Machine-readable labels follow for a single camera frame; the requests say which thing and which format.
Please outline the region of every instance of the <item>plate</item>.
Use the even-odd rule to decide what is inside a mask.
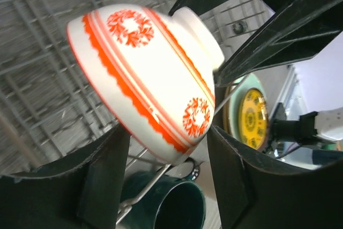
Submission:
[[[239,83],[243,77],[235,80],[233,83]],[[226,89],[225,96],[227,96],[236,86],[229,86]],[[262,92],[265,100],[266,94],[262,87],[261,82],[254,73],[248,75],[247,79],[242,85],[234,92],[230,100],[223,107],[223,126],[227,133],[232,135],[238,141],[242,141],[240,136],[240,130],[238,126],[238,117],[240,111],[241,101],[245,94],[251,89],[256,88]]]
[[[262,147],[267,133],[267,104],[262,92],[251,88],[243,97],[238,115],[238,126],[242,142],[258,150]]]

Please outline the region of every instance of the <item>green plate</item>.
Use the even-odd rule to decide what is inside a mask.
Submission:
[[[234,81],[234,83],[239,83],[243,77]],[[231,92],[236,86],[232,86],[227,90],[227,94]],[[230,100],[226,103],[226,107],[224,108],[225,115],[223,116],[225,120],[224,125],[227,124],[228,133],[230,133],[235,139],[238,141],[242,141],[240,137],[240,130],[238,126],[238,117],[240,111],[241,102],[247,93],[248,90],[251,88],[256,88],[260,90],[266,100],[266,93],[262,87],[261,82],[257,78],[256,75],[253,73],[248,75],[248,78],[243,82],[243,84],[234,92],[231,96]]]

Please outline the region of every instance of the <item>gray surface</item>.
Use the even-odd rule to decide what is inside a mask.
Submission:
[[[116,119],[108,112],[76,64],[65,39],[66,23],[103,5],[133,3],[167,13],[176,0],[0,0],[0,108],[24,142],[42,160],[60,158],[98,138]],[[269,17],[260,0],[230,0],[202,15],[226,59]],[[235,35],[232,24],[245,20],[248,31]],[[280,98],[286,67],[260,71],[268,108]],[[142,147],[132,143],[130,154]],[[208,160],[206,141],[195,150]],[[152,158],[148,153],[145,158]],[[0,129],[0,172],[28,169],[28,160]],[[136,162],[126,173],[156,169]],[[217,203],[207,201],[204,228],[220,226]]]

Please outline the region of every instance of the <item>white robot part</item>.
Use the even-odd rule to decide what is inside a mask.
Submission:
[[[330,141],[343,139],[343,107],[320,111],[315,118],[317,136]]]

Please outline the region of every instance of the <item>orange patterned bowl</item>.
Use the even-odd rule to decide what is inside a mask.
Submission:
[[[212,71],[223,53],[188,8],[170,17],[120,4],[68,23],[70,46],[108,109],[158,158],[178,164],[214,112]]]

